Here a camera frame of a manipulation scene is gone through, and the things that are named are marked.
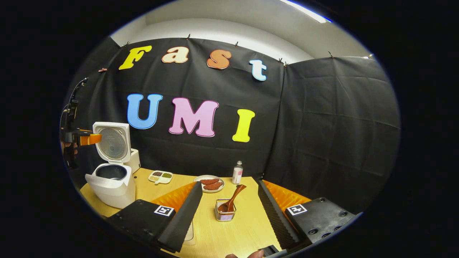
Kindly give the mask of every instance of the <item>finger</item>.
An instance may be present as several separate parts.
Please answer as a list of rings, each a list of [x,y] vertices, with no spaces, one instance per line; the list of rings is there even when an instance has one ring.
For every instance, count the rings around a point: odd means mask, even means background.
[[[256,251],[256,252],[253,252],[251,255],[249,255],[249,257],[247,258],[262,258],[264,255],[264,250],[260,250],[260,251]]]

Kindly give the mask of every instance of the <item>seasoning tray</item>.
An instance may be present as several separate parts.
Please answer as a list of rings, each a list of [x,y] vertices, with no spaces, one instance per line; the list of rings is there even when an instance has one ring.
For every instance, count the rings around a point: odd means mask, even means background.
[[[174,174],[172,174],[171,172],[155,170],[148,176],[148,180],[150,180],[151,182],[155,182],[155,185],[159,183],[167,184],[172,180],[173,176]]]

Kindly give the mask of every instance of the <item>table surface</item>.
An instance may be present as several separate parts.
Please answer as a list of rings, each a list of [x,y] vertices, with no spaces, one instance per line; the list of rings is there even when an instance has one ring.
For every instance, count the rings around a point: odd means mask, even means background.
[[[148,180],[153,170],[140,168],[133,176],[136,190],[135,198],[152,201],[179,187],[187,185],[196,176],[174,174],[168,184],[155,185]],[[224,177],[225,187],[216,193],[202,193],[201,202],[193,218],[194,245],[183,245],[180,252],[171,253],[177,257],[224,258],[233,253],[245,258],[252,252],[270,245],[281,250],[280,244],[269,223],[268,217],[258,197],[258,184],[252,177],[242,177],[242,185],[247,186],[235,199],[236,215],[232,221],[219,222],[215,219],[215,202],[217,199],[229,199],[236,190],[231,177]],[[104,204],[85,184],[81,194],[99,214],[110,217],[120,209]]]

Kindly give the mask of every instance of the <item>white ceiling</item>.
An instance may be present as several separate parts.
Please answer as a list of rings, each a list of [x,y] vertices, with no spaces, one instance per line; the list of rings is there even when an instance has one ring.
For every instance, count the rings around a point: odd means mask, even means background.
[[[369,50],[334,23],[319,23],[279,0],[177,0],[145,15],[146,25],[185,18],[242,23],[274,34],[314,58],[368,56]]]

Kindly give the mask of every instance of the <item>letter m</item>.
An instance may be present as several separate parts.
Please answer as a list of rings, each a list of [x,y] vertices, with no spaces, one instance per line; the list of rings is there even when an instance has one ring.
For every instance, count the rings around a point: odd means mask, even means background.
[[[190,135],[199,122],[199,128],[196,134],[201,137],[213,137],[215,132],[213,128],[213,116],[218,108],[215,101],[204,101],[198,110],[193,112],[190,101],[187,98],[174,98],[172,103],[175,105],[174,121],[169,132],[172,134],[182,134],[182,121],[185,125],[186,132]]]

